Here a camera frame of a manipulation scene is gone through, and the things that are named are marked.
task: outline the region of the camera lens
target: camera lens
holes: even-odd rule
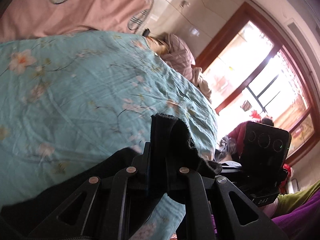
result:
[[[281,140],[275,140],[273,142],[273,149],[276,151],[276,152],[281,152],[283,148],[283,142]]]
[[[258,144],[261,148],[268,148],[270,145],[270,136],[266,133],[260,134],[258,138]]]
[[[253,142],[255,140],[255,138],[256,138],[256,133],[254,131],[250,131],[248,133],[248,141]]]

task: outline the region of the green clothing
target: green clothing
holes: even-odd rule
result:
[[[273,218],[291,213],[311,198],[320,189],[320,180],[305,190],[278,196],[278,207]]]

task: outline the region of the red-brown window frame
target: red-brown window frame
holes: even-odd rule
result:
[[[320,140],[320,113],[316,104],[315,95],[309,89],[311,87],[310,81],[305,78],[307,77],[307,73],[301,67],[300,60],[295,55],[286,39],[279,33],[279,31],[250,4],[244,2],[197,57],[196,66],[201,67],[202,71],[205,71],[238,34],[238,32],[248,23],[248,21],[251,21],[253,24],[255,24],[273,42],[274,47],[271,49],[267,57],[252,72],[252,74],[244,82],[242,82],[242,84],[236,88],[236,90],[232,92],[231,95],[229,95],[219,106],[217,106],[215,110],[217,113],[219,113],[223,108],[229,105],[244,90],[244,88],[258,76],[258,74],[268,64],[269,60],[273,58],[281,49],[292,65],[297,78],[301,82],[302,90],[309,106],[298,122],[290,128],[289,132],[292,133],[309,114],[311,115],[315,130],[314,134],[287,158],[286,163],[293,165],[297,163],[305,154],[307,154]]]

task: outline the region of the red jacket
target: red jacket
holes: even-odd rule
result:
[[[239,157],[241,156],[242,151],[243,151],[243,147],[244,147],[243,140],[244,140],[245,128],[247,126],[247,122],[259,122],[260,123],[261,121],[260,120],[257,120],[257,121],[252,120],[252,121],[242,122],[236,128],[234,128],[232,132],[230,132],[228,134],[229,138],[233,138],[236,140],[237,153],[238,153]]]

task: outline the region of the blue floral bed sheet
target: blue floral bed sheet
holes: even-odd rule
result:
[[[83,32],[0,45],[0,207],[35,197],[117,150],[142,153],[151,115],[180,117],[211,158],[216,116],[145,38]],[[170,238],[184,205],[165,195],[132,239]]]

